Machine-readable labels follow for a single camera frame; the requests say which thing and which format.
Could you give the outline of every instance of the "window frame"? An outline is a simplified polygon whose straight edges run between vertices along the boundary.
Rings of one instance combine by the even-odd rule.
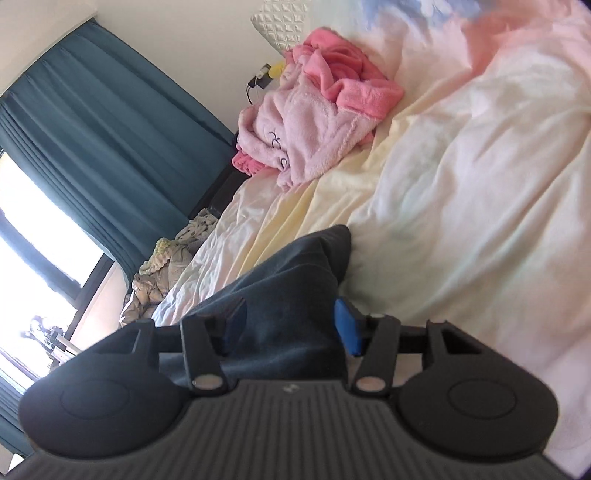
[[[4,149],[0,148],[0,157],[3,153]],[[8,221],[1,208],[0,237],[47,283],[53,291],[64,297],[68,303],[76,309],[74,318],[72,318],[72,322],[64,334],[64,337],[67,340],[70,340],[74,331],[78,327],[80,320],[86,313],[90,302],[115,263],[113,259],[103,254],[84,285],[81,286],[76,280],[70,278],[65,272],[51,263],[24,236],[22,236]]]

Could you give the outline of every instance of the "black clip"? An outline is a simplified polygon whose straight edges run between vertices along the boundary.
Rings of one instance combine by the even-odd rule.
[[[364,355],[351,390],[364,397],[387,397],[392,390],[401,324],[394,317],[363,315],[346,299],[335,303],[335,324],[347,351]]]
[[[199,396],[223,395],[229,389],[218,355],[230,354],[246,326],[246,300],[238,299],[216,315],[188,315],[180,322],[189,389]]]

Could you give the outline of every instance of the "plush fabric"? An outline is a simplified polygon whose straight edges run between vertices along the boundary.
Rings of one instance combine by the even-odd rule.
[[[232,163],[248,174],[276,168],[278,185],[289,189],[370,141],[403,91],[359,48],[325,28],[286,52],[285,60],[279,88],[240,113],[240,152]]]

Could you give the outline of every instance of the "teal curtain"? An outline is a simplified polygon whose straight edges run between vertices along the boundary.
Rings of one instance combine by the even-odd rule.
[[[187,68],[199,67],[187,59]],[[160,237],[187,224],[231,161],[232,137],[94,21],[46,52],[0,99],[1,147],[128,279]]]
[[[18,402],[22,392],[0,370],[0,444],[9,452],[28,456],[33,453],[18,422]]]

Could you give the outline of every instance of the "rumpled bedding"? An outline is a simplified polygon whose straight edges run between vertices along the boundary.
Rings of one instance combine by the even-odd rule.
[[[134,275],[131,294],[119,320],[122,326],[152,318],[156,307],[174,287],[216,225],[217,219],[203,209],[174,240],[161,238],[156,242],[154,253]]]
[[[382,12],[356,41],[405,96],[372,145],[289,192],[272,171],[248,180],[157,323],[344,223],[340,293],[408,325],[447,319],[541,378],[560,405],[546,454],[580,476],[591,464],[590,40],[591,13],[571,0],[497,2],[421,31]]]

